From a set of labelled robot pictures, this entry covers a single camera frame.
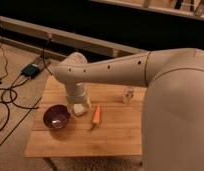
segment black cable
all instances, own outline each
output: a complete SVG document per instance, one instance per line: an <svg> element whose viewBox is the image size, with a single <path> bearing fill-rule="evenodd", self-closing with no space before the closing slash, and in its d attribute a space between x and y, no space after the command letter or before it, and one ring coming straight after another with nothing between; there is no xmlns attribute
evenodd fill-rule
<svg viewBox="0 0 204 171"><path fill-rule="evenodd" d="M7 59L6 55L5 55L4 49L2 48L2 45L3 45L3 36L2 36L2 33L1 33L1 28L2 28L2 27L1 27L1 25L0 25L0 49L2 50L2 54L3 54L3 57L4 57L4 59L5 59L5 66L4 66L5 74L4 74L2 77L0 77L0 81L1 81L3 78L5 78L5 77L8 76L8 70L7 70L7 67L8 67L8 59Z"/></svg>
<svg viewBox="0 0 204 171"><path fill-rule="evenodd" d="M5 128L5 126L7 125L8 121L9 121L9 118L10 118L10 108L8 106L8 104L12 103L14 104L16 107L19 107L19 108L22 108L22 109L28 109L30 111L34 110L34 109L38 109L39 107L24 107L24 106L20 106L18 104L15 103L15 100L17 99L18 97L18 93L14 90L14 88L16 87L20 87L24 84L27 83L27 81L29 80L28 78L25 79L23 82L15 85L15 83L19 80L19 78L21 77L21 75L17 76L16 79L12 82L12 84L10 85L10 87L8 88L0 88L0 91L3 91L2 94L1 94L1 100L0 100L0 104L4 105L7 109L7 118L4 122L4 124L0 127L0 132ZM4 95L6 94L6 92L10 93L10 100L9 101L6 101L4 100Z"/></svg>
<svg viewBox="0 0 204 171"><path fill-rule="evenodd" d="M9 118L10 118L10 108L9 106L6 104L6 103L3 103L0 101L0 104L4 105L7 109L7 118L4 122L4 124L0 127L0 132L5 128L5 126L7 125L8 121L9 121Z"/></svg>
<svg viewBox="0 0 204 171"><path fill-rule="evenodd" d="M32 106L32 108L34 108L42 99L42 97L40 97L36 103ZM9 134L5 137L5 139L0 143L0 147L4 144L4 142L11 136L11 134L15 131L15 129L22 123L22 121L29 115L29 113L32 111L32 109L29 109L28 112L23 116L23 118L16 124L16 126L9 132Z"/></svg>
<svg viewBox="0 0 204 171"><path fill-rule="evenodd" d="M53 73L50 71L50 69L48 68L48 66L47 66L47 64L45 62L45 48L50 44L50 42L51 42L51 39L48 39L48 41L46 41L45 45L42 48L42 52L40 54L40 57L42 57L45 69L50 73L50 75L53 75Z"/></svg>

